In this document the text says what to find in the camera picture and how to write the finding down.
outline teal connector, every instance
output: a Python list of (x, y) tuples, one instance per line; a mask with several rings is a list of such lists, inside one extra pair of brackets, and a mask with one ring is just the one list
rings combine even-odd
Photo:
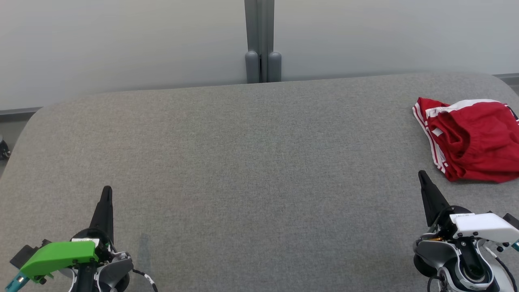
[(29, 278), (22, 272), (18, 273), (11, 283), (5, 287), (5, 292), (17, 292), (29, 282)]
[(519, 251), (519, 241), (516, 241), (514, 244), (512, 244), (512, 247), (513, 247), (515, 250)]

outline metal bracket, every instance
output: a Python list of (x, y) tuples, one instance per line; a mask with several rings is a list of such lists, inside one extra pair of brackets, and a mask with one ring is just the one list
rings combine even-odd
[(274, 0), (245, 0), (247, 82), (281, 81), (281, 54), (274, 52)]

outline white wall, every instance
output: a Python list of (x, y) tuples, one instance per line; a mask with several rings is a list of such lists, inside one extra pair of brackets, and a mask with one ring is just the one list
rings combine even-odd
[(276, 0), (282, 80), (519, 72), (517, 0)]
[(246, 83), (243, 0), (0, 0), (0, 110)]

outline black wire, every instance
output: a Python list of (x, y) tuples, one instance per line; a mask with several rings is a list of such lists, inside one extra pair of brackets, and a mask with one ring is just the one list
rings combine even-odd
[(515, 283), (514, 276), (512, 275), (510, 270), (507, 268), (507, 266), (504, 264), (504, 262), (501, 259), (496, 257), (496, 260), (498, 261), (499, 264), (501, 264), (501, 266), (503, 266), (504, 270), (507, 272), (508, 277), (510, 277), (510, 281), (512, 281), (512, 285), (514, 286), (514, 292), (517, 292), (517, 285)]
[[(132, 270), (132, 272), (134, 272), (135, 274), (139, 274), (139, 275), (141, 275), (141, 276), (143, 276), (143, 277), (145, 277), (145, 278), (146, 278), (146, 276), (147, 276), (145, 273), (143, 273), (143, 272), (141, 272), (141, 271), (139, 271), (139, 270), (136, 270), (136, 269), (131, 269), (131, 270)], [(157, 285), (155, 285), (155, 283), (152, 283), (152, 288), (153, 288), (153, 291), (158, 292)]]
[(429, 281), (427, 282), (427, 292), (431, 292), (431, 283), (432, 283), (432, 280), (434, 280), (434, 279), (436, 279), (436, 280), (441, 280), (441, 278), (438, 277), (438, 276), (432, 276), (432, 277), (430, 277), (430, 278), (429, 278)]

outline robotic arm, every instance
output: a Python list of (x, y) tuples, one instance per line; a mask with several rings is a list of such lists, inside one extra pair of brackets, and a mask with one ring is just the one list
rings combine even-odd
[(24, 246), (10, 261), (20, 272), (5, 288), (17, 292), (27, 282), (45, 284), (59, 271), (72, 279), (69, 292), (124, 292), (130, 272), (144, 276), (157, 292), (150, 276), (135, 270), (129, 253), (117, 252), (114, 246), (114, 210), (112, 188), (104, 187), (90, 227), (70, 241), (43, 240), (40, 247)]
[(8, 160), (11, 156), (11, 151), (7, 146), (7, 143), (4, 141), (4, 137), (0, 135), (0, 160)]
[[(418, 177), (429, 230), (413, 245), (414, 264), (429, 277), (428, 291), (437, 279), (442, 292), (517, 292), (513, 275), (490, 248), (500, 253), (510, 248), (519, 251), (519, 220), (510, 214), (501, 218), (490, 211), (474, 214), (449, 205), (425, 171)], [(485, 260), (482, 249), (502, 267)]]

